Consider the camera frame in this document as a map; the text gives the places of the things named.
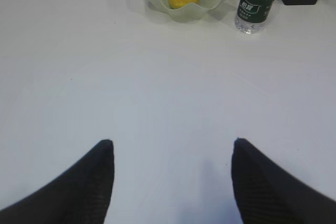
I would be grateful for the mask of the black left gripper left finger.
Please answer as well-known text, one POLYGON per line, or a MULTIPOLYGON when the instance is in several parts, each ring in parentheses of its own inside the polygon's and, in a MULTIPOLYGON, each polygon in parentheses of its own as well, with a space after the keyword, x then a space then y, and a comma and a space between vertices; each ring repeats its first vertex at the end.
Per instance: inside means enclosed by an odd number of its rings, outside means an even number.
POLYGON ((61 175, 1 210, 1 223, 104 223, 114 182, 111 140, 98 142, 61 175))

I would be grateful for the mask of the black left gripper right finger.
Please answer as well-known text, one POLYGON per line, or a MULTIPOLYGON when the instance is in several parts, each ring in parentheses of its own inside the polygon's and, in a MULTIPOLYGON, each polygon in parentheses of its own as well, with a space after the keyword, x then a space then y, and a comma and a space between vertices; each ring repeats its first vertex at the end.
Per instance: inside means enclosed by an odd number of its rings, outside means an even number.
POLYGON ((231 178, 243 223, 335 223, 335 200, 292 176, 244 138, 234 141, 231 178))

